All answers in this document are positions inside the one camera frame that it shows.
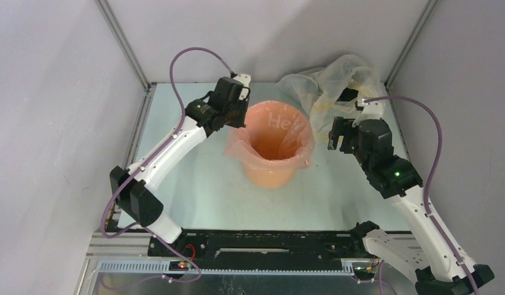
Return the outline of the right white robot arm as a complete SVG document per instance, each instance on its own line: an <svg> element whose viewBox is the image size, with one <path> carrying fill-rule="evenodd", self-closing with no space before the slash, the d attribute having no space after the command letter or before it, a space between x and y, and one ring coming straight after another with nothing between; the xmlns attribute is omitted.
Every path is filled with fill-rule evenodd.
<svg viewBox="0 0 505 295"><path fill-rule="evenodd" d="M418 294L475 294L495 275L490 266L477 264L423 198L423 180L406 159L394 153L392 133L382 119L355 124L336 117L328 148L352 154L369 184L390 203L408 225L420 249L410 249L373 222L351 230L350 251L358 257L377 256L405 275Z"/></svg>

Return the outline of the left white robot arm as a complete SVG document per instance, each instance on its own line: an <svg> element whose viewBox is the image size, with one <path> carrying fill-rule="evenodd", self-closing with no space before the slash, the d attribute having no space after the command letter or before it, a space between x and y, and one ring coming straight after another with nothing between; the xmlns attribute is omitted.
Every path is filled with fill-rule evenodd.
<svg viewBox="0 0 505 295"><path fill-rule="evenodd" d="M156 191L181 159L214 132L225 126L245 126L251 80L243 73L220 78L214 90L181 106L177 126L144 157L128 168L116 166L110 172L116 205L160 237L163 249L172 256L185 251L186 239L182 227L165 212Z"/></svg>

